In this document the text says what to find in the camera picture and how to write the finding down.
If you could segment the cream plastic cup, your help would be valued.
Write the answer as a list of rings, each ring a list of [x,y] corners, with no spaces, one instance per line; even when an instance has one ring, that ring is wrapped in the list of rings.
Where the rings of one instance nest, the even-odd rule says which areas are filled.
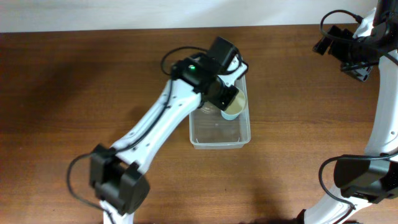
[[[232,103],[225,111],[221,111],[221,116],[228,121],[236,119],[245,109],[247,103],[246,95],[239,89]]]

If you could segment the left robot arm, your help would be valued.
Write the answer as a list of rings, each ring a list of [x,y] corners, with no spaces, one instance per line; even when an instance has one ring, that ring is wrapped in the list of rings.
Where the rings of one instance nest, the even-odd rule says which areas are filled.
[[[248,70],[238,48],[217,37],[209,49],[176,61],[162,71],[166,86],[142,119],[110,148],[97,145],[90,156],[90,186],[99,199],[104,223],[132,223],[147,197],[146,172],[167,138],[206,102],[234,120],[246,107],[235,83]]]

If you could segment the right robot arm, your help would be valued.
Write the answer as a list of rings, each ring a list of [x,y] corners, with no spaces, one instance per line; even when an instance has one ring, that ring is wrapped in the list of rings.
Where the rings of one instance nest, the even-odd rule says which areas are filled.
[[[380,0],[366,16],[347,11],[358,24],[351,32],[324,28],[313,51],[328,53],[340,70],[364,82],[379,71],[379,91],[372,130],[362,155],[325,160],[318,170],[324,196],[304,209],[295,223],[347,223],[356,212],[397,198],[397,1]]]

